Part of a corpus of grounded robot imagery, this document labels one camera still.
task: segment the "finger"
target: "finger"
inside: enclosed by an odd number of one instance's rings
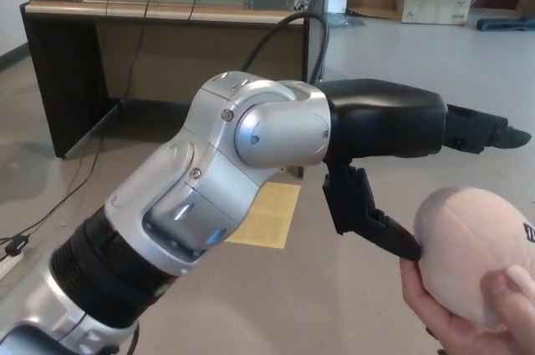
[[[505,272],[483,277],[481,288],[488,304],[515,337],[518,346],[530,353],[535,348],[535,308]]]
[[[535,306],[535,281],[530,274],[521,266],[510,266],[505,273],[517,284],[522,294]]]
[[[401,259],[400,268],[405,302],[434,334],[440,336],[451,314],[425,290],[417,263]]]

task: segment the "electrical cord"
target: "electrical cord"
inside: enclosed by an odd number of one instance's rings
[[[130,342],[130,346],[128,348],[128,351],[126,352],[126,355],[134,355],[135,348],[137,347],[137,343],[140,340],[140,324],[137,323],[137,327],[134,330],[134,336],[132,337],[132,341]]]
[[[106,7],[105,7],[105,16],[107,17],[108,16],[108,9],[110,8],[110,0],[106,0]],[[103,31],[103,34],[102,34],[102,41],[101,41],[101,46],[104,47],[105,46],[105,40],[107,38],[107,32],[108,32],[108,29],[105,28],[104,31]],[[97,112],[95,114],[95,117],[98,118],[99,116],[99,109],[98,109],[98,104],[100,103],[100,99],[101,99],[101,94],[102,93],[105,93],[105,89],[102,89],[104,92],[100,92],[99,93],[99,96],[97,98]],[[84,181],[82,181],[82,183],[80,183],[72,192],[70,191],[70,189],[72,188],[72,185],[73,183],[76,181],[76,178],[78,177],[78,174],[82,168],[82,164],[84,163],[84,159],[85,159],[85,154],[87,152],[87,149],[89,148],[89,144],[90,144],[90,140],[88,140],[88,143],[86,144],[86,146],[84,147],[84,151],[82,152],[82,155],[80,156],[80,161],[78,163],[78,167],[76,168],[76,171],[74,172],[74,175],[73,177],[71,178],[70,182],[69,182],[69,185],[68,185],[68,188],[67,188],[67,193],[65,194],[65,197],[60,201],[58,202],[43,218],[41,218],[38,222],[32,224],[30,227],[18,232],[17,234],[15,234],[14,236],[10,236],[10,237],[3,237],[3,238],[0,238],[0,245],[4,245],[4,244],[8,244],[10,241],[12,241],[14,238],[18,237],[18,236],[21,236],[22,234],[24,234],[25,232],[31,230],[32,228],[34,227],[37,227],[35,229],[35,231],[37,231],[39,228],[41,228],[43,226],[43,224],[56,212],[59,210],[60,207],[62,207],[65,202],[67,202],[67,200],[73,196],[76,192],[78,192],[88,181],[89,181],[89,178],[91,177],[91,175],[93,174],[93,171],[94,171],[94,168],[96,166],[96,163],[97,163],[97,160],[99,159],[99,155],[100,155],[100,151],[102,150],[102,147],[103,147],[103,144],[104,144],[104,135],[102,135],[101,139],[100,139],[100,143],[99,143],[99,149],[97,151],[97,154],[95,155],[94,157],[94,160],[93,160],[93,164],[91,166],[91,171],[89,172],[89,175],[85,178]]]
[[[187,18],[186,23],[189,23],[191,21],[191,16],[193,15],[193,11],[195,10],[196,4],[197,4],[197,0],[193,0],[193,5],[191,6],[190,16]]]
[[[126,99],[128,98],[128,93],[130,92],[130,89],[132,87],[134,67],[135,67],[135,64],[137,63],[137,58],[140,56],[141,46],[143,45],[143,40],[145,39],[145,27],[146,27],[147,13],[149,12],[150,1],[151,0],[147,0],[147,3],[145,5],[145,11],[143,12],[143,23],[141,24],[140,38],[137,42],[137,46],[134,51],[134,57],[132,58],[132,61],[130,63],[130,68],[128,72],[128,80],[126,81],[126,89],[125,89],[125,93],[123,95],[123,99],[121,100],[121,102],[126,101]]]
[[[269,42],[269,40],[273,37],[273,35],[285,29],[293,21],[296,21],[298,19],[312,19],[312,18],[319,21],[319,23],[321,24],[321,28],[322,28],[322,39],[321,39],[321,46],[319,48],[318,58],[316,59],[316,63],[313,67],[309,81],[306,81],[309,84],[315,84],[319,79],[319,75],[321,74],[321,68],[325,61],[325,54],[327,53],[327,46],[329,45],[329,25],[327,24],[327,21],[325,20],[325,17],[322,14],[315,13],[312,11],[302,11],[299,13],[294,13],[280,20],[273,27],[273,29],[269,31],[260,40],[260,42],[258,42],[258,45],[254,48],[252,53],[247,58],[247,61],[243,64],[242,71],[247,72],[249,70],[249,68],[251,67],[252,63],[254,62],[258,54],[262,51],[266,43]]]

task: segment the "plush ball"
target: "plush ball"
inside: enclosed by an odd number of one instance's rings
[[[476,188],[431,194],[415,218],[425,289],[445,308],[489,328],[499,327],[485,304],[489,271],[517,265],[535,277],[535,230],[509,202]]]

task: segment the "hand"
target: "hand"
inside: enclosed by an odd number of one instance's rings
[[[483,295],[507,328],[488,332],[435,301],[423,287],[417,263],[401,260],[400,266],[405,302],[448,355],[535,355],[535,307],[530,302],[535,283],[522,268],[512,266],[483,278]]]

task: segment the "robotic arm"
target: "robotic arm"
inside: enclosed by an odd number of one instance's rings
[[[529,135],[448,109],[437,94],[377,80],[314,87],[241,72],[197,93],[182,130],[0,302],[0,354],[117,353],[139,316],[242,223],[286,165],[324,161],[336,231],[418,260],[413,236],[375,208],[353,158],[478,153]]]

